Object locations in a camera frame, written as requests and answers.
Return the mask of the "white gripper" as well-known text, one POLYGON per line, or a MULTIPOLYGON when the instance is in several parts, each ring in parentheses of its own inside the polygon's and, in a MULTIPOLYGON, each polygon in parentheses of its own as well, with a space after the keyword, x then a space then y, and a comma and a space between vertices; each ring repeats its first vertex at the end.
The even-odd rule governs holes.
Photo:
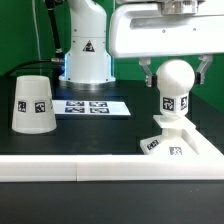
MULTIPOLYGON (((111 17, 109 49, 115 58, 140 58, 146 86, 154 88, 151 59, 143 57, 224 53, 224 3, 200 3, 193 14, 174 14, 164 3, 123 4, 111 17)), ((203 84, 213 56, 199 61, 195 83, 203 84)))

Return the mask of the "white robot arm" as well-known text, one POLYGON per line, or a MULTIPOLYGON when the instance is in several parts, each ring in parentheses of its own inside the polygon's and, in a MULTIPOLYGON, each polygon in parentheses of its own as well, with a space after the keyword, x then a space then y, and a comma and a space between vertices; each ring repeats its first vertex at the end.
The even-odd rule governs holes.
POLYGON ((112 83, 112 58, 200 55, 204 72, 224 53, 224 0, 116 0, 111 19, 93 0, 68 0, 71 47, 60 81, 78 88, 112 83))

